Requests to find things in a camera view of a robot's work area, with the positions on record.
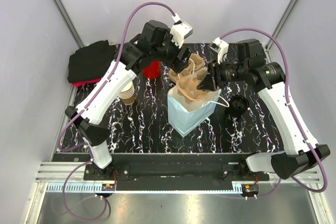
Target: red cloth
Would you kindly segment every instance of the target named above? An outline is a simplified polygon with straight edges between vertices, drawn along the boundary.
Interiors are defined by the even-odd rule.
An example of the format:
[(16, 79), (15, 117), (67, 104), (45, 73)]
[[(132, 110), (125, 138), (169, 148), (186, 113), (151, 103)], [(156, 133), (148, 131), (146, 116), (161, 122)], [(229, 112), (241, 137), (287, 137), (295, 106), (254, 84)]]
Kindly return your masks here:
[(82, 86), (84, 85), (85, 83), (97, 83), (101, 80), (101, 78), (98, 78), (98, 79), (94, 79), (94, 80), (91, 80), (91, 81), (80, 81), (80, 82), (75, 82), (73, 83), (72, 85), (75, 86), (75, 87), (79, 87), (79, 86)]

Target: black cylindrical container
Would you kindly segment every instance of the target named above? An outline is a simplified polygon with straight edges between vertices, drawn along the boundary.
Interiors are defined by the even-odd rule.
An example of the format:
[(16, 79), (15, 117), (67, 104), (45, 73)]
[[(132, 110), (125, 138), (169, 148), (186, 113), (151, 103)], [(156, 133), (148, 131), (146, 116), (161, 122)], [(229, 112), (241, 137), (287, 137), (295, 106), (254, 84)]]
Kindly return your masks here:
[(241, 117), (248, 109), (249, 104), (245, 97), (241, 95), (235, 95), (229, 101), (230, 107), (226, 109), (226, 114), (234, 118)]

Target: reflective floor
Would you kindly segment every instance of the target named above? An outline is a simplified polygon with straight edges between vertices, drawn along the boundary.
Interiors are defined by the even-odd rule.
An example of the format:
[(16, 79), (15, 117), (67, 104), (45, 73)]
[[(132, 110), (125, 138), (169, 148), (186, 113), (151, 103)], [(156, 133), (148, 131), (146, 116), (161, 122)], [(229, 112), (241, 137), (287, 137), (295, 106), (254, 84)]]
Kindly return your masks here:
[[(261, 185), (261, 194), (270, 190), (270, 185)], [(75, 214), (94, 218), (104, 204), (97, 198), (78, 204), (88, 196), (67, 194), (67, 203)], [(169, 194), (114, 194), (108, 201), (110, 216), (107, 209), (94, 223), (317, 223), (307, 191), (294, 184), (282, 184), (269, 198), (249, 201)], [(64, 212), (61, 193), (46, 193), (38, 223), (83, 223)]]

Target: paper cup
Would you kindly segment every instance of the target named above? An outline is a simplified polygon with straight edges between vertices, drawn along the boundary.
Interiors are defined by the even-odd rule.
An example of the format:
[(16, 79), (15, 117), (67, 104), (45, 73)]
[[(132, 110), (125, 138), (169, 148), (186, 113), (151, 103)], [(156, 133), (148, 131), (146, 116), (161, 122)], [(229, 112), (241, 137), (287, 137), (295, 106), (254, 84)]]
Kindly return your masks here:
[(119, 93), (120, 100), (126, 104), (131, 105), (135, 101), (134, 85), (129, 82)]

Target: light blue bag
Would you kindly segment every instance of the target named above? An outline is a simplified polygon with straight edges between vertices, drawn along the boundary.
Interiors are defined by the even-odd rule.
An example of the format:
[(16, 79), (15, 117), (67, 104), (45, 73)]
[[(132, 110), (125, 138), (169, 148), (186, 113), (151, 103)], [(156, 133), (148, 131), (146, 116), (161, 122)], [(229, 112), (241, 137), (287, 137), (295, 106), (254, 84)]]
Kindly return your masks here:
[(222, 90), (209, 92), (201, 101), (186, 103), (177, 86), (168, 92), (168, 122), (184, 137), (215, 111), (218, 95)]

